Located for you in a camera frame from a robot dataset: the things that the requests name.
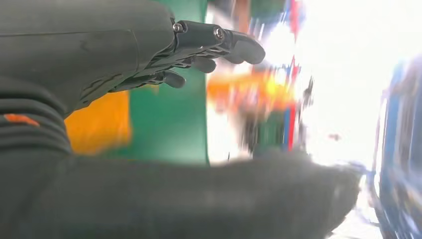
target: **red stripe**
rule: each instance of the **red stripe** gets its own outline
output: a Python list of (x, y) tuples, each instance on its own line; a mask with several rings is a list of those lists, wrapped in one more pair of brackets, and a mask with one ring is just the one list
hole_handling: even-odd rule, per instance
[(296, 106), (292, 106), (290, 109), (290, 125), (289, 125), (289, 139), (288, 139), (288, 149), (291, 151), (293, 149), (293, 136), (295, 134), (295, 121), (296, 121)]

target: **blue machine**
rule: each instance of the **blue machine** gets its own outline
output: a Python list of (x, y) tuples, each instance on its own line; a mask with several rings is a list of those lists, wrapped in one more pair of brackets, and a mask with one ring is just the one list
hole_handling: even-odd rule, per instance
[[(413, 69), (422, 64), (411, 63)], [(422, 76), (399, 64), (383, 96), (368, 187), (384, 238), (422, 238)]]

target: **orange marking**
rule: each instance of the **orange marking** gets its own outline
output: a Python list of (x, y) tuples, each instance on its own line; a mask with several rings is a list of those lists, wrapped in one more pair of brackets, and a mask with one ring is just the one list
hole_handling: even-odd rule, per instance
[(39, 127), (39, 123), (31, 118), (29, 118), (28, 116), (24, 116), (24, 115), (15, 115), (15, 114), (6, 114), (3, 115), (7, 121), (11, 122), (11, 123), (26, 123), (32, 126), (36, 126)]
[(73, 112), (65, 124), (70, 143), (77, 154), (95, 155), (126, 147), (132, 139), (129, 92), (106, 94), (89, 107)]

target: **yellow surface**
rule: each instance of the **yellow surface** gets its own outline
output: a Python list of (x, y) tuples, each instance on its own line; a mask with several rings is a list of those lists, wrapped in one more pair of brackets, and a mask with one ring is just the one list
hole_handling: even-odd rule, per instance
[(66, 120), (73, 150), (92, 155), (128, 145), (131, 139), (129, 93), (103, 96), (87, 108), (75, 111)]

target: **blurred background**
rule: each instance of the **blurred background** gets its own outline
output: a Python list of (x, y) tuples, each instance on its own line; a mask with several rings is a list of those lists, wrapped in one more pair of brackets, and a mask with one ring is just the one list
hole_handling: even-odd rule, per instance
[[(163, 84), (106, 95), (66, 121), (78, 153), (214, 166), (280, 147), (324, 165), (372, 167), (383, 90), (394, 67), (420, 53), (422, 2), (160, 2), (177, 19), (252, 35), (266, 49), (264, 62), (219, 60), (207, 75), (176, 70), (187, 79), (182, 89)], [(362, 195), (365, 212), (351, 213), (332, 238), (381, 237)]]

